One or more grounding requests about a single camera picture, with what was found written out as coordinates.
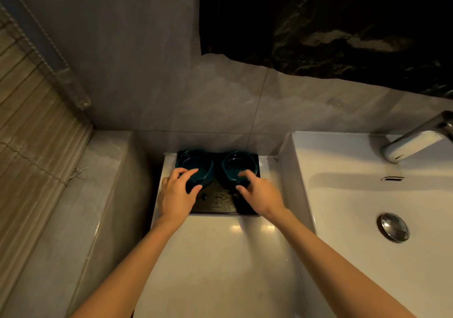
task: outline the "sink basin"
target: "sink basin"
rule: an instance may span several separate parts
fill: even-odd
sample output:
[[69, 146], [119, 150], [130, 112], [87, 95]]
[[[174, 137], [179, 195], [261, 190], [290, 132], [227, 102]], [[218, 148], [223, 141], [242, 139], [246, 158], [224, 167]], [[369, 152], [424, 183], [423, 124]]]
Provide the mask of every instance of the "sink basin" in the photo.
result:
[[[400, 164], [379, 148], [398, 136], [296, 132], [280, 153], [285, 199], [321, 239], [418, 318], [453, 311], [453, 146], [445, 140]], [[402, 178], [387, 181], [385, 178]], [[410, 238], [383, 236], [377, 217], [394, 213]], [[335, 317], [303, 265], [307, 317]]]

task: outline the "bowl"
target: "bowl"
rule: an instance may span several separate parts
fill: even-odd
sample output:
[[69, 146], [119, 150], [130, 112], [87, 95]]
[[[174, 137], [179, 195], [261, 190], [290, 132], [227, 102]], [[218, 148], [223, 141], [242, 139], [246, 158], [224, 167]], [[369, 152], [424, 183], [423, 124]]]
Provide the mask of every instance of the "bowl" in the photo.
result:
[[222, 169], [232, 186], [247, 187], [250, 181], [246, 177], [238, 176], [238, 173], [249, 169], [256, 175], [258, 164], [246, 151], [231, 151], [222, 160]]
[[187, 170], [196, 169], [187, 181], [187, 187], [195, 187], [198, 184], [206, 186], [214, 178], [214, 162], [204, 150], [189, 150], [181, 154], [176, 161], [176, 167], [183, 167]]

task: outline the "finger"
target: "finger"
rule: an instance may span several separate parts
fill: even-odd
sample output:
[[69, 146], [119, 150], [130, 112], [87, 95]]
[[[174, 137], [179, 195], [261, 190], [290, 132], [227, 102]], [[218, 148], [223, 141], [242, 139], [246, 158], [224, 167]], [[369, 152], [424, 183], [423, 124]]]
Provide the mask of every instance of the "finger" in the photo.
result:
[[249, 181], [250, 181], [251, 184], [253, 184], [253, 183], [256, 181], [256, 179], [257, 179], [256, 175], [255, 175], [253, 172], [251, 172], [249, 169], [244, 170], [244, 171], [241, 171], [241, 172], [238, 174], [238, 176], [245, 176], [245, 177], [247, 177], [247, 178], [249, 179]]
[[252, 199], [252, 193], [250, 193], [247, 189], [245, 189], [243, 186], [236, 186], [236, 189], [241, 195], [244, 197], [244, 199], [247, 202], [250, 202]]
[[184, 169], [183, 167], [177, 167], [177, 168], [173, 169], [173, 171], [171, 172], [171, 175], [170, 175], [170, 180], [176, 181], [179, 177], [179, 174], [182, 172], [186, 172], [186, 171], [187, 171], [187, 169]]
[[195, 202], [197, 195], [202, 188], [203, 188], [203, 186], [201, 184], [199, 184], [199, 185], [193, 187], [192, 190], [190, 191], [189, 195], [192, 198], [193, 202]]
[[186, 182], [189, 180], [189, 178], [195, 174], [196, 172], [198, 171], [198, 169], [190, 169], [188, 171], [186, 171], [184, 174], [181, 175], [181, 177], [179, 178], [179, 180], [186, 184]]
[[162, 189], [165, 189], [167, 187], [169, 179], [170, 179], [169, 177], [164, 177], [163, 178], [163, 180], [162, 180]]

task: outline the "black plastic bag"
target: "black plastic bag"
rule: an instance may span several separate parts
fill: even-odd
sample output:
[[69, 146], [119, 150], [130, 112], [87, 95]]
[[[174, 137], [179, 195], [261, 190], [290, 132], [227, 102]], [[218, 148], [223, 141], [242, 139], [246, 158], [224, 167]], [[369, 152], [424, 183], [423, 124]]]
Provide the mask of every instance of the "black plastic bag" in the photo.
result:
[[453, 0], [200, 0], [201, 53], [453, 98]]

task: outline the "sink overflow slot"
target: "sink overflow slot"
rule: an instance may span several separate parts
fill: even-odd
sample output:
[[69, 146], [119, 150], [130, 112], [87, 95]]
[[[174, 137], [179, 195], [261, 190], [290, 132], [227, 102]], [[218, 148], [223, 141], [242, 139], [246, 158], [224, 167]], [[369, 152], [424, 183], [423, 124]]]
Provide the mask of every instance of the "sink overflow slot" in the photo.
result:
[[402, 176], [385, 176], [383, 178], [381, 178], [381, 181], [396, 181], [396, 182], [399, 182], [399, 181], [402, 181], [404, 177]]

